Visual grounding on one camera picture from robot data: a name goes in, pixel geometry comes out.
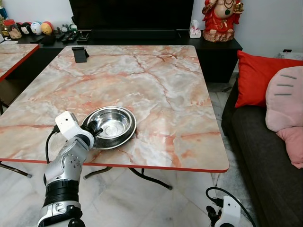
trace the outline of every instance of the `gray sofa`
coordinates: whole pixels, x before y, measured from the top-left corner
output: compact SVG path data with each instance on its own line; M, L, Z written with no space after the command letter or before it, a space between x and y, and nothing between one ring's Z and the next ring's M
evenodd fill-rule
M262 227L303 226L303 169L294 167L285 143L265 124L266 108L235 108L238 83L222 115Z

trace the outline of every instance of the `stainless steel bowl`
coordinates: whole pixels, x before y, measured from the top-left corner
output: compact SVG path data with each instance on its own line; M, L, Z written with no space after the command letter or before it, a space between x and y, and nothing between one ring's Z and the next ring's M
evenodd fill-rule
M88 115L83 125L96 121L97 127L103 131L96 136L93 148L111 149L127 142L136 130L134 114L123 107L108 106L100 108Z

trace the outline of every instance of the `tile floor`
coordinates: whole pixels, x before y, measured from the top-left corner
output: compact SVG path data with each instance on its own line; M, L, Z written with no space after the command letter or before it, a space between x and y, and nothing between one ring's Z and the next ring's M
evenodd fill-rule
M228 87L228 84L208 85L220 127L229 95ZM255 217L236 158L223 133L222 137L230 161L227 173L145 170L146 175L171 184L174 187L172 191L139 178L125 168L113 168L81 180L79 197L82 220L87 227L209 227L206 206L212 203L206 198L205 190L214 185L237 196ZM35 227L44 202L42 178L45 165L5 164L26 170L34 176L29 179L0 169L0 227ZM82 175L98 169L100 167L85 166ZM240 226L252 225L242 216Z

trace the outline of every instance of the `marble table top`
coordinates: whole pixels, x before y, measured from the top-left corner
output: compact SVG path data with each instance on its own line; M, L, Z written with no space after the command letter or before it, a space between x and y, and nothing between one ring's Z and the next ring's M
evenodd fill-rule
M38 44L0 45L0 82L38 49Z
M0 117L0 160L46 163L55 117L82 123L95 109L117 105L137 119L135 137L111 150L92 149L85 165L226 172L228 158L193 46L86 46L75 63L71 46ZM64 144L50 141L53 160Z

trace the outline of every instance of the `black cable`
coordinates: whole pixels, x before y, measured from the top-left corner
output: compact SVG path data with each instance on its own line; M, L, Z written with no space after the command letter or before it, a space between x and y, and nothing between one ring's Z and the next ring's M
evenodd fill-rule
M51 134L49 134L49 136L47 137L47 140L46 140L46 144L45 144L45 157L46 157L46 162L49 163L49 157L48 157L48 142L49 142L49 139L52 137L52 135L54 135L55 132L52 131Z
M217 200L217 198L214 199L214 198L211 198L211 197L208 195L208 192L209 192L210 190L219 190L219 191L222 191L222 192L228 194L230 197L232 197L232 198L240 205L240 207L244 210L244 212L246 213L246 215L247 215L247 217L249 218L250 222L252 223L253 227L257 227L256 224L255 224L255 222L254 222L254 220L252 219L252 217L250 216L250 214L248 213L248 211L245 209L245 207L242 205L242 203L240 203L239 200L238 200L236 197L234 197L231 193L229 193L228 191L226 191L226 190L224 190L224 189L222 189L222 188L218 188L218 187L210 187L210 188L208 188L208 189L206 190L206 196L207 196L211 201L213 201L214 203L216 203L215 201Z
M59 128L57 125L54 126L51 134L49 134L49 136L47 137L46 143L45 143L45 158L46 158L46 162L49 163L49 157L48 157L48 143L50 138L52 137L52 135L54 135L55 133L60 132Z

